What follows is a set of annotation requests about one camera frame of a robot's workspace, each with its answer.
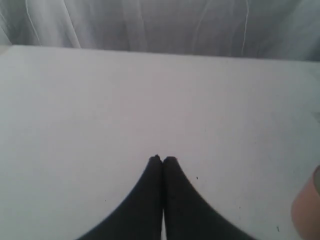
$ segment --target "white table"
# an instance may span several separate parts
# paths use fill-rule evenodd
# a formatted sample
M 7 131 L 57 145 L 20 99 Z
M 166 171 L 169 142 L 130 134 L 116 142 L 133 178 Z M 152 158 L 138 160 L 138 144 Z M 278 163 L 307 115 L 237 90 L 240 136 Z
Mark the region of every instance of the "white table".
M 13 46 L 0 51 L 0 234 L 74 240 L 176 156 L 225 218 L 298 240 L 320 162 L 320 64 Z

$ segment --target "white surface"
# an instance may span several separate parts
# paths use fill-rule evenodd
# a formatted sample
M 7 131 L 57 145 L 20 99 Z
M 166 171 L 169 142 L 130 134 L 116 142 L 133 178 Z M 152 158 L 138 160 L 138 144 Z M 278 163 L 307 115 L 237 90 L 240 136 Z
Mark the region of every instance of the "white surface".
M 0 56 L 1 238 L 79 237 L 160 154 L 247 233 L 299 239 L 290 206 L 320 162 L 319 67 L 12 47 Z

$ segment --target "sheer curtain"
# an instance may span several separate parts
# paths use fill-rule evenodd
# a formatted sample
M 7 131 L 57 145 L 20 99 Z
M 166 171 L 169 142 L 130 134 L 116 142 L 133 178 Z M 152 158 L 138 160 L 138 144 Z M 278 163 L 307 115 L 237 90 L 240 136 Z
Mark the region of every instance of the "sheer curtain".
M 320 60 L 319 0 L 0 0 L 0 45 Z

